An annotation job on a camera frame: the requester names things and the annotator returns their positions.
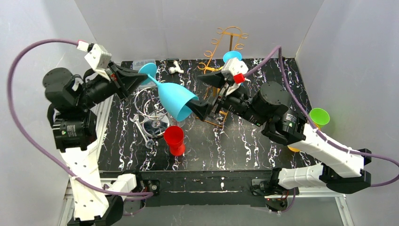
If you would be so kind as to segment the white pipe fitting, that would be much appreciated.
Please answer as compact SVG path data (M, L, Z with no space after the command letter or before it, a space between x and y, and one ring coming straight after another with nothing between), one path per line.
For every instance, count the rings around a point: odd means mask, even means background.
M174 74L174 73L179 73L179 74L183 74L184 70L179 66L178 61L173 61L173 67L170 67L168 69L170 74Z

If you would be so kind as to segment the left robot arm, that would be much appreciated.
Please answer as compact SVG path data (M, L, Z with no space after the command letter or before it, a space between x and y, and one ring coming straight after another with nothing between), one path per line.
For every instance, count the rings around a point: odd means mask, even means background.
M43 78L45 97L50 102L48 121L56 148L60 151L70 176L74 198L71 226L111 226L124 214L127 193L137 188L137 176L124 173L108 189L104 189L98 168L97 115L93 107L113 95L127 98L146 79L147 74L126 69L110 62L107 77L94 75L89 69L84 76L58 67Z

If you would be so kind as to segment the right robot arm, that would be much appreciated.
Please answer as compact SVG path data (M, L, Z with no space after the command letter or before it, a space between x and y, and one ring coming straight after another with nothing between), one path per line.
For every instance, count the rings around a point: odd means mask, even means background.
M241 73L213 72L201 75L199 79L220 89L215 97L188 101L187 107L200 120L226 109L262 127L262 134L269 140L297 148L319 161L316 165L296 169L274 168L270 179L251 186L254 195L283 194L301 186L321 186L352 194L371 186L371 175L364 170L371 159L363 156L369 151L360 149L358 154L345 153L328 144L303 113L289 108L292 97L279 83L266 82L250 97L242 86L245 78Z

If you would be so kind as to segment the blue plastic goblet front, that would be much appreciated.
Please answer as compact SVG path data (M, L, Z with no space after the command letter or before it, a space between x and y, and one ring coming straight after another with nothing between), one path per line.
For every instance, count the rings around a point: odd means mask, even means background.
M138 72L146 74L154 82L161 104L172 117L181 122L190 116L192 110L186 104L191 100L199 100L197 95L180 84L157 81L157 66L154 63L145 64Z

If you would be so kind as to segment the silver wire glass rack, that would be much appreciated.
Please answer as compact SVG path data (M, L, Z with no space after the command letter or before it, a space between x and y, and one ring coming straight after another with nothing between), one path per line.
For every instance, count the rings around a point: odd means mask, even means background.
M153 86L139 89L134 95L134 106L144 134L153 139L162 138L171 123L160 102L157 88Z

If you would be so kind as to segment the silver wrench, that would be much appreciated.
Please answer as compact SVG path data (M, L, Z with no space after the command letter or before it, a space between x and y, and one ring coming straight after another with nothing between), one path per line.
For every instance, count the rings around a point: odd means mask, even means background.
M155 143L154 143L154 141L153 141L151 138L149 138L149 137L144 133L143 127L142 127L142 125L141 125L141 123L140 123L140 121L139 121L139 117L140 117L139 114L134 114L133 118L129 118L129 119L130 119L130 121L131 121L132 123L134 123L134 124L136 125L138 131L139 131L140 134L142 135L142 137L143 137L143 139L144 139L144 142L145 142L145 147L148 148L148 149L152 149Z

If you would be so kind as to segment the red plastic goblet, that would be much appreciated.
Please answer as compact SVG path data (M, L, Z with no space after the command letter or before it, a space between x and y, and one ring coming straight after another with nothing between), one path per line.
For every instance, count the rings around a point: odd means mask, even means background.
M165 130L164 139L173 156L181 156L185 152L184 132L179 126L169 126Z

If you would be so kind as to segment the green plastic goblet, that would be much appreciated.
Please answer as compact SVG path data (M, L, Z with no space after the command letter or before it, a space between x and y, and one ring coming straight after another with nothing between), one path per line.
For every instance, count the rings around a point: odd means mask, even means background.
M322 108L313 108L309 112L312 121L320 128L326 126L330 122L329 113Z

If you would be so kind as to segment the blue plastic goblet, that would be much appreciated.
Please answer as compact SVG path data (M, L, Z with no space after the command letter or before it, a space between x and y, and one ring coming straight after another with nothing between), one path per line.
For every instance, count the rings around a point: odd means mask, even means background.
M157 81L157 66L154 63L145 64L138 72L146 74L154 82L161 104L172 117L181 122L190 116L192 110L186 104L191 100L199 100L197 95L180 84Z
M237 58L239 61L242 60L242 54L238 51L228 51L223 56L223 62L226 64L230 59Z

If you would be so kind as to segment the clear cut glass goblet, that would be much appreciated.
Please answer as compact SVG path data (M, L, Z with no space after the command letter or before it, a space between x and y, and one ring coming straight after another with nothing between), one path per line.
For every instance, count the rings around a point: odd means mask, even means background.
M168 113L168 120L169 120L169 125L170 126L178 126L178 127L183 127L185 125L185 120L183 121L178 121L175 119L171 114Z

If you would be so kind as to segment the clear plastic organizer box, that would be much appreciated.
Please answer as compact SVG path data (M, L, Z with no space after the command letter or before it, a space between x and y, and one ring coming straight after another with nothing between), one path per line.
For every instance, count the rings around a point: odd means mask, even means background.
M148 63L156 63L155 59L142 59L142 60L134 60L131 64L131 69L139 71L145 64Z

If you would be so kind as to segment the orange plastic goblet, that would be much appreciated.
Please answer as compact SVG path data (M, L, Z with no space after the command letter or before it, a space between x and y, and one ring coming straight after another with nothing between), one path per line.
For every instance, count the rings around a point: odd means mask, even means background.
M294 147L291 147L291 146L287 146L288 147L288 149L289 150L291 150L292 152L300 152L301 150L300 149L298 149L298 148L294 148Z

